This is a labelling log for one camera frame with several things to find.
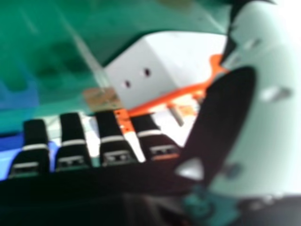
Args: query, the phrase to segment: green surface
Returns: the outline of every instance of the green surface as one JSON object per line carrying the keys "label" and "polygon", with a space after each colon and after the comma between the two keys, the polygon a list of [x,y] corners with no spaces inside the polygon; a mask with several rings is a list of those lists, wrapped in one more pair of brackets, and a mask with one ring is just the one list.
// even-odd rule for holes
{"label": "green surface", "polygon": [[[82,92],[108,86],[102,67],[144,34],[225,33],[217,0],[11,0],[0,2],[0,133],[32,117],[89,111]],[[31,96],[8,99],[33,83]]]}

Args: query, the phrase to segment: white triangle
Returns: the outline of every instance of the white triangle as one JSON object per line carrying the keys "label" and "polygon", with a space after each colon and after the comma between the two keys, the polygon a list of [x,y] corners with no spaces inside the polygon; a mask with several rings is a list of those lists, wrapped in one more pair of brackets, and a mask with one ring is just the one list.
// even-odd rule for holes
{"label": "white triangle", "polygon": [[175,173],[184,178],[202,180],[204,178],[204,167],[199,158],[193,158],[178,166]]}

